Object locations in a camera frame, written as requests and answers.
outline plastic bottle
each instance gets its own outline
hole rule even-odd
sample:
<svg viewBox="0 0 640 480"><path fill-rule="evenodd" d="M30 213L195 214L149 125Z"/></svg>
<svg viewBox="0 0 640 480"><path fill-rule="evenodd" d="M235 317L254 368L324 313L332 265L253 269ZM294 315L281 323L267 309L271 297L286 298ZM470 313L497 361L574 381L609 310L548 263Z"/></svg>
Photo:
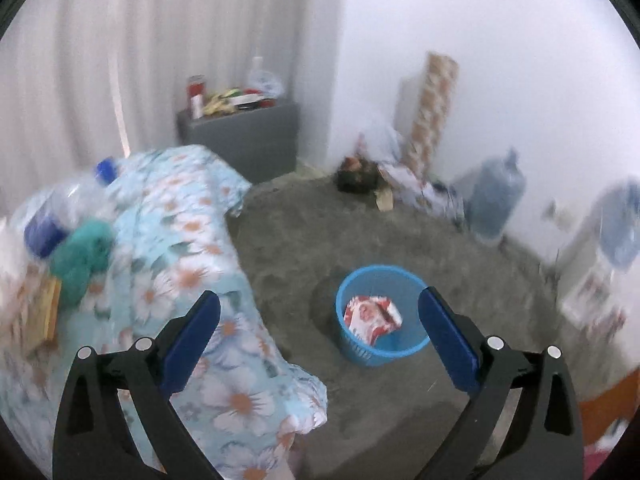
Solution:
<svg viewBox="0 0 640 480"><path fill-rule="evenodd" d="M492 158L482 165L465 215L471 232L484 244L500 243L507 220L524 194L527 181L517 163L518 153L512 148L505 159Z"/></svg>
<svg viewBox="0 0 640 480"><path fill-rule="evenodd" d="M640 253L640 184L613 192L602 209L600 249L617 270L627 270Z"/></svg>
<svg viewBox="0 0 640 480"><path fill-rule="evenodd" d="M24 229L24 243L35 256L47 258L87 218L108 201L105 189L117 177L112 158L94 172L81 173L53 188Z"/></svg>

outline gray carpet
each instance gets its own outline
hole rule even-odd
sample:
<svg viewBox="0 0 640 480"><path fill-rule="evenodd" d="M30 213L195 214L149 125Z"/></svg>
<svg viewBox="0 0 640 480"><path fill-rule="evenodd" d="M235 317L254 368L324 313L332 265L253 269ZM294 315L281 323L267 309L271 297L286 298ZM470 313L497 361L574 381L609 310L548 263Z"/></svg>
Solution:
<svg viewBox="0 0 640 480"><path fill-rule="evenodd" d="M535 259L510 245L483 247L446 221L403 206L381 213L372 199L341 194L321 179L260 186L230 230L284 357L328 389L329 420L303 440L300 480L413 479L467 400L431 346L380 368L342 357L335 293L361 266L414 272L484 334L498 334L514 348L540 351L559 342L579 397L624 373L613 350L587 351L584 336L562 322Z"/></svg>

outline snack package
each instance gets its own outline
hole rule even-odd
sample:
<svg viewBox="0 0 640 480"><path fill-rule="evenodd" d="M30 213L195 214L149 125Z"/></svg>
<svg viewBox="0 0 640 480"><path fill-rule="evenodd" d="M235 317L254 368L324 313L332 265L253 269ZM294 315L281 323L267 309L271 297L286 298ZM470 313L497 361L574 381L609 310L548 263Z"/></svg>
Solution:
<svg viewBox="0 0 640 480"><path fill-rule="evenodd" d="M389 298L355 296L344 311L344 323L361 341L373 346L376 340L402 326L402 317Z"/></svg>

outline bed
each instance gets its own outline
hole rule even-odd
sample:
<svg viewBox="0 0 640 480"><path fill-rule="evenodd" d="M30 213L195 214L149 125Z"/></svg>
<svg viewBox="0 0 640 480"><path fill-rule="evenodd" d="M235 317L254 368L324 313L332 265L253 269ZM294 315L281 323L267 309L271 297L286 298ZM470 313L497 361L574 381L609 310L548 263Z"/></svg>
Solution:
<svg viewBox="0 0 640 480"><path fill-rule="evenodd" d="M116 211L110 266L80 307L61 310L57 344L29 359L0 354L0 415L27 456L51 476L58 403L75 352L129 348L183 316L204 290L222 316L176 413L228 480L265 478L297 433L326 421L324 384L287 363L265 329L226 229L250 184L201 146L137 154L118 163L109 193ZM146 463L162 470L127 392L120 402Z"/></svg>

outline wall socket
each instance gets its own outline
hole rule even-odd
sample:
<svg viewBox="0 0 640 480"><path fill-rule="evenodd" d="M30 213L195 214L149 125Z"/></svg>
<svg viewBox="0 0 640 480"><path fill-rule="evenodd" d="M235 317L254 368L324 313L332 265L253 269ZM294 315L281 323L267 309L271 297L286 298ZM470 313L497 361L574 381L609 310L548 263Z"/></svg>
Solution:
<svg viewBox="0 0 640 480"><path fill-rule="evenodd" d="M570 232L576 222L576 217L573 211L565 205L561 205L558 200L553 200L551 204L545 209L542 218L555 224L555 226L562 232Z"/></svg>

